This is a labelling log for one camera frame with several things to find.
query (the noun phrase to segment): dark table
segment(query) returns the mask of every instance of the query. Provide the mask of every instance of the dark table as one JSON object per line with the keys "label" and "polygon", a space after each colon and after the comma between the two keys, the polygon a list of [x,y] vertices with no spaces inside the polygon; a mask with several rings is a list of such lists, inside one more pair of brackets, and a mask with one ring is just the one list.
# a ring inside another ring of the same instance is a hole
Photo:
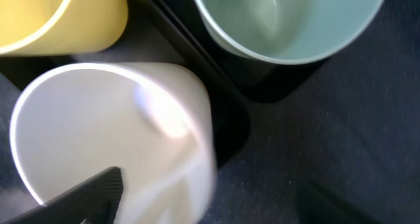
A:
{"label": "dark table", "polygon": [[[382,223],[420,223],[419,1],[386,0],[358,40],[286,99],[244,102],[251,135],[220,169],[201,223],[298,223],[294,193],[310,178]],[[75,58],[128,58],[111,50]],[[164,60],[180,60],[172,56]],[[0,77],[0,210],[9,200],[19,201],[9,210],[33,204],[7,137],[18,94]]]}

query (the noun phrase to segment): white cup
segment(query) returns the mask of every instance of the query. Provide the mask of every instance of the white cup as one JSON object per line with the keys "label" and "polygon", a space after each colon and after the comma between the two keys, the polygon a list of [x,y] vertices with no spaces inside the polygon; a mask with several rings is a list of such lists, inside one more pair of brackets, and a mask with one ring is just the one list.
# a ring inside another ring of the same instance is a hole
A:
{"label": "white cup", "polygon": [[225,50],[275,64],[305,64],[354,41],[384,0],[194,0]]}
{"label": "white cup", "polygon": [[215,187],[207,91],[163,63],[71,64],[22,92],[10,145],[44,204],[110,166],[123,171],[115,223],[196,223]]}

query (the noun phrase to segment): cup rim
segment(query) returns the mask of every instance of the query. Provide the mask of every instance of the cup rim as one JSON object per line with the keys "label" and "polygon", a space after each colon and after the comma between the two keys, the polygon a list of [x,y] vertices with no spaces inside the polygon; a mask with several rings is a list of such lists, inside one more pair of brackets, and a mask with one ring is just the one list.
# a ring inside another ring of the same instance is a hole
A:
{"label": "cup rim", "polygon": [[196,2],[196,5],[198,6],[198,10],[200,11],[202,17],[210,23],[210,26],[219,34],[224,40],[226,40],[231,46],[233,46],[235,49],[239,50],[243,54],[250,56],[252,58],[262,60],[265,62],[270,62],[274,64],[285,64],[285,65],[299,65],[299,64],[308,64],[312,62],[316,62],[322,59],[325,59],[329,56],[334,55],[338,51],[344,49],[348,45],[350,45],[372,22],[372,20],[375,18],[376,14],[381,9],[381,6],[384,2],[384,0],[377,0],[375,4],[375,8],[370,13],[369,17],[366,19],[364,24],[362,24],[357,31],[355,31],[350,37],[343,41],[341,44],[331,48],[329,51],[326,51],[323,54],[319,54],[316,56],[308,57],[308,58],[302,58],[297,60],[286,60],[281,58],[274,58],[270,56],[265,56],[259,53],[256,53],[252,50],[249,50],[247,47],[244,47],[240,43],[238,43],[236,40],[231,38],[214,20],[214,18],[211,16],[210,12],[207,10],[207,7],[205,6],[203,0],[194,0]]}
{"label": "cup rim", "polygon": [[[69,72],[69,71],[73,71],[73,70],[101,70],[101,71],[106,71],[109,73],[113,73],[113,74],[117,74],[120,75],[122,77],[125,77],[129,80],[133,80],[137,83],[141,83],[143,85],[152,85],[153,87],[159,87],[160,89],[168,92],[169,94],[171,94],[171,90],[167,89],[165,86],[163,86],[161,83],[159,83],[158,81],[154,80],[153,78],[150,78],[148,76],[144,76],[141,74],[138,74],[130,69],[127,69],[124,67],[123,64],[119,65],[119,64],[108,64],[108,63],[76,63],[76,64],[69,64],[69,65],[65,65],[65,66],[61,66],[55,69],[52,69],[46,73],[44,73],[43,75],[39,76],[38,78],[36,78],[34,81],[32,81],[26,88],[25,90],[22,92],[22,94],[19,96],[13,112],[12,112],[12,117],[10,119],[10,130],[9,130],[9,139],[10,139],[10,148],[12,151],[12,157],[14,160],[14,164],[16,166],[16,169],[18,170],[18,173],[23,181],[23,183],[25,184],[26,188],[29,190],[30,194],[32,195],[32,197],[35,199],[35,201],[39,204],[39,205],[45,205],[46,202],[48,202],[48,200],[43,200],[42,198],[39,197],[39,195],[37,194],[37,192],[34,190],[34,188],[31,186],[30,181],[28,180],[28,178],[26,177],[24,168],[22,167],[21,163],[20,163],[20,159],[19,159],[19,154],[18,154],[18,145],[16,142],[16,129],[17,129],[17,125],[18,125],[18,119],[19,119],[19,115],[20,115],[20,111],[22,110],[22,107],[24,106],[25,102],[27,101],[28,97],[34,92],[34,90],[36,90],[42,83],[46,82],[48,79],[58,75],[58,74],[62,74],[65,72]],[[185,106],[182,103],[179,103],[179,100],[177,99],[177,97],[173,96],[171,94],[171,96],[174,98],[175,101],[178,102],[179,106],[182,108],[183,111],[187,112],[188,110],[185,108]],[[206,201],[205,203],[205,207],[207,210],[208,207],[211,204],[211,197],[214,195],[215,193],[215,181],[216,181],[216,176],[217,176],[217,171],[216,171],[216,161],[214,159],[214,152],[213,152],[213,141],[210,140],[208,141],[208,139],[206,139],[206,135],[205,132],[202,130],[203,127],[200,126],[200,123],[194,119],[193,116],[190,116],[188,113],[186,113],[186,123],[188,124],[188,127],[190,128],[193,136],[195,137],[196,141],[198,142],[198,146],[199,146],[199,150],[203,153],[204,157],[205,157],[205,163],[209,164],[209,167],[211,168],[210,171],[210,179],[211,179],[211,184],[209,184],[209,199]]]}
{"label": "cup rim", "polygon": [[34,41],[41,38],[43,35],[45,35],[61,18],[61,16],[64,14],[64,12],[67,10],[70,2],[72,0],[62,0],[60,6],[57,8],[55,13],[49,18],[44,25],[42,25],[39,29],[31,33],[30,35],[24,37],[23,39],[20,39],[14,43],[0,46],[0,55],[13,52],[15,50],[21,49]]}

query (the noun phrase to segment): yellow cup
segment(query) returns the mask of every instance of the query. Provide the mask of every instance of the yellow cup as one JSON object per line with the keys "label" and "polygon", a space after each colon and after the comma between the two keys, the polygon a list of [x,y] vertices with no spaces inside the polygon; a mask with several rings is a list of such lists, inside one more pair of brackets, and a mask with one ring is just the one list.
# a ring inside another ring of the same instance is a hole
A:
{"label": "yellow cup", "polygon": [[103,50],[127,19],[127,0],[0,0],[0,55]]}

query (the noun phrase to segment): cup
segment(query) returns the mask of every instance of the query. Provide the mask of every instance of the cup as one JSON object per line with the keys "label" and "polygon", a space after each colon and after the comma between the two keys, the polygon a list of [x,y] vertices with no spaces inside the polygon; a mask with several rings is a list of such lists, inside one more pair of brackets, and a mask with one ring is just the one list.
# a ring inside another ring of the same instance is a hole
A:
{"label": "cup", "polygon": [[120,167],[115,223],[196,223],[215,188],[207,91],[173,64],[81,63],[39,76],[14,107],[10,146],[41,205]]}
{"label": "cup", "polygon": [[127,18],[127,0],[0,0],[0,55],[103,50]]}
{"label": "cup", "polygon": [[275,64],[327,58],[354,41],[384,0],[194,0],[211,37]]}

